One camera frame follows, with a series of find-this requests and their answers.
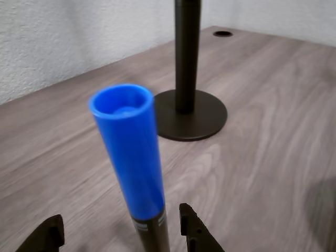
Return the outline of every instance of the wall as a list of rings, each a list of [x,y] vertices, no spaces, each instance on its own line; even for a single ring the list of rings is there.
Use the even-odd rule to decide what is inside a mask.
[[[336,46],[335,0],[209,0],[210,22]]]
[[[174,0],[0,1],[0,104],[173,39]],[[202,27],[209,23],[208,0]]]

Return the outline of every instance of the dark metal pole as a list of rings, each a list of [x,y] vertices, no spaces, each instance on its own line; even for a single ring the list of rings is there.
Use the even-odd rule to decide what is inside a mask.
[[[175,0],[176,110],[195,106],[201,0]]]
[[[201,0],[175,0],[176,89],[155,96],[157,133],[171,140],[209,138],[227,119],[222,101],[196,90],[200,22]]]

